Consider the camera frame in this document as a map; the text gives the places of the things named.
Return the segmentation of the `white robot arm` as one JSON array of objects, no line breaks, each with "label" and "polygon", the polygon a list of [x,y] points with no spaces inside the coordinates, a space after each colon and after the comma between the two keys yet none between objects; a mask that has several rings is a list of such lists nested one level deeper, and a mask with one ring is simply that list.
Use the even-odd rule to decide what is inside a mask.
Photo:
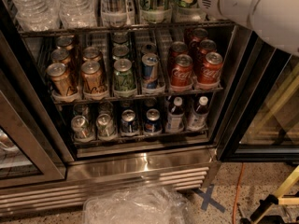
[{"label": "white robot arm", "polygon": [[254,31],[272,47],[299,55],[299,0],[196,1],[213,18],[233,21]]}]

